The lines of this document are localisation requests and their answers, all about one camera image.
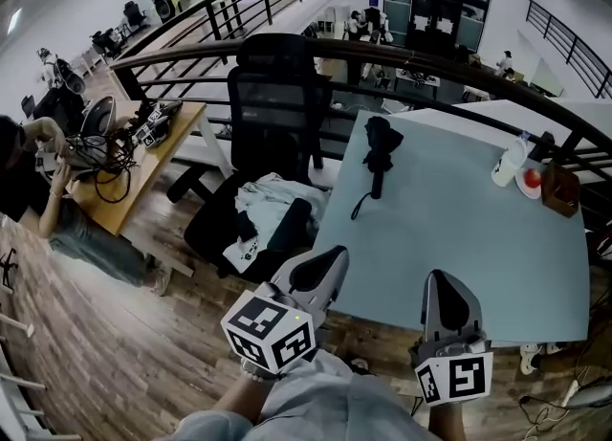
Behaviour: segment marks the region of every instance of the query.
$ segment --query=wooden floor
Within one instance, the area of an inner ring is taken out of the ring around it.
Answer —
[[[198,203],[184,200],[173,207],[161,193],[166,184],[162,179],[143,202],[135,225],[148,227],[168,246],[179,246]],[[167,296],[157,298],[53,254],[46,242],[13,223],[0,229],[0,253],[10,246],[18,251],[20,267],[12,278],[13,298],[2,297],[3,311],[33,323],[36,331],[26,341],[20,331],[5,327],[5,348],[20,376],[48,387],[29,394],[33,407],[47,413],[48,425],[57,432],[76,432],[85,440],[168,434],[192,411],[210,408],[239,374],[219,320],[250,284],[219,279],[210,266],[196,261],[193,278],[175,273]],[[193,258],[188,249],[178,252]],[[607,276],[592,272],[592,279],[595,295]],[[418,339],[417,331],[335,313],[327,323],[332,329],[328,350],[364,357],[412,406],[418,388],[408,348]],[[529,424],[518,399],[531,394],[559,402],[573,378],[571,371],[524,377],[518,366],[515,348],[495,352],[492,395],[464,406],[468,439],[523,439]],[[591,369],[587,380],[598,374]],[[527,406],[533,417],[540,408]],[[612,408],[571,412],[538,439],[603,440],[611,416]],[[426,423],[426,408],[416,419]]]

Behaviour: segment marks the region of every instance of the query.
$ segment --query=gray sleeve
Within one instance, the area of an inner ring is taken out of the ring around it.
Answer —
[[[172,441],[240,441],[252,429],[250,421],[234,412],[202,410],[188,415],[169,439]]]

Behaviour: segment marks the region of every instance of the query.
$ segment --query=jeans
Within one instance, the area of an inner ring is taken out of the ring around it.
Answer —
[[[91,220],[72,200],[63,200],[49,239],[54,251],[93,264],[110,277],[140,287],[144,255],[123,236],[113,236]]]

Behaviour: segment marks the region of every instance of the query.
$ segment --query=metal railing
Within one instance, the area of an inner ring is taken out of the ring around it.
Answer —
[[[272,25],[273,17],[276,14],[297,1],[301,2],[302,0],[201,0],[144,36],[126,50],[120,59],[130,58],[148,51],[148,47],[156,40],[189,19],[191,19],[191,22],[184,29],[177,32],[168,43],[164,44],[164,47],[174,47],[182,44],[202,44],[245,37],[266,23]],[[163,79],[168,74],[181,79],[189,79],[188,75],[198,66],[200,68],[204,67],[199,72],[196,71],[196,77],[201,77],[209,72],[219,61],[227,63],[224,56],[210,58],[206,65],[202,65],[202,58],[194,58],[186,64],[182,64],[176,59],[170,59],[164,65],[160,65],[154,71],[152,77],[149,65],[143,65],[138,70],[135,70],[134,75],[136,79],[149,81],[148,84],[145,84],[144,92],[152,90],[154,96],[162,98],[168,94],[171,86],[166,86],[164,89],[156,92],[153,87],[159,84],[151,81]],[[129,80],[126,78],[121,80],[122,83],[125,81],[130,82],[133,80],[131,77]],[[180,97],[185,96],[194,85],[189,81],[182,83],[186,86],[180,93]]]
[[[320,58],[347,60],[349,62],[358,62],[359,64],[361,64],[361,62],[368,62],[393,68],[404,68],[409,62],[411,71],[422,72],[426,75],[466,84],[533,110],[541,116],[565,126],[570,130],[569,137],[561,145],[557,145],[552,137],[549,138],[545,136],[545,134],[529,135],[530,142],[541,147],[547,154],[545,158],[555,160],[558,164],[567,165],[568,168],[574,171],[590,171],[599,176],[599,178],[606,183],[612,183],[612,175],[604,171],[605,168],[612,166],[612,164],[610,164],[612,160],[612,140],[581,117],[526,87],[438,56],[427,55],[403,48],[377,46],[367,42],[332,39],[309,39],[308,41],[313,55]],[[236,39],[217,41],[206,45],[174,47],[150,54],[125,58],[115,62],[111,68],[120,79],[130,99],[185,99],[205,102],[211,105],[230,105],[230,100],[227,96],[224,98],[192,96],[188,98],[183,98],[181,96],[151,98],[145,92],[147,87],[153,85],[163,85],[166,86],[166,88],[169,87],[172,89],[175,86],[183,84],[223,84],[228,82],[226,77],[193,76],[138,80],[134,75],[134,70],[168,61],[202,60],[206,58],[233,56],[237,54],[241,43],[242,40]],[[429,99],[416,93],[382,91],[381,89],[360,87],[359,85],[335,81],[330,81],[330,87],[333,89],[336,97],[339,93],[353,93],[374,99],[393,99],[415,108],[433,108],[465,120],[484,124],[512,135],[519,135],[524,131],[523,128],[512,126],[504,121],[489,118],[456,105],[444,104],[443,102]],[[261,102],[260,104],[262,106],[278,107],[276,103]],[[303,107],[283,104],[283,109],[300,110],[303,109]],[[342,111],[333,107],[330,107],[326,113],[326,118],[330,121],[341,120],[341,122],[347,123],[348,121],[351,124],[356,117],[357,112]],[[231,125],[230,118],[214,118],[209,116],[208,121],[214,124]],[[332,145],[348,143],[349,134],[350,129],[344,129],[338,132],[338,130],[333,129],[332,124],[328,122],[323,124],[319,132],[322,142],[331,141]],[[192,135],[200,135],[200,133],[194,132]],[[217,138],[221,140],[231,140],[230,135],[219,134]],[[593,146],[578,149],[578,144],[583,140],[588,141]],[[326,150],[324,145],[322,148],[321,155],[323,157],[336,160],[342,159],[342,150]],[[584,191],[582,194],[588,194],[588,200],[581,200],[581,208],[585,216],[585,222],[588,221],[588,228],[598,230],[604,227],[607,221],[612,220],[612,197],[608,197],[605,191],[594,191],[592,188],[585,186],[583,186],[583,188]]]
[[[595,98],[612,99],[610,69],[577,34],[533,0],[529,0],[527,22],[563,55]]]

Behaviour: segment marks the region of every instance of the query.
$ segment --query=light blue table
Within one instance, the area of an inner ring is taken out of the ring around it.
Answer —
[[[481,303],[492,340],[586,338],[589,268],[582,215],[565,218],[491,179],[499,147],[414,121],[387,117],[404,135],[391,154],[382,198],[366,198],[372,173],[361,111],[319,230],[315,249],[340,244],[350,267],[333,309],[421,329],[427,275],[461,279]],[[538,166],[528,161],[531,166]]]

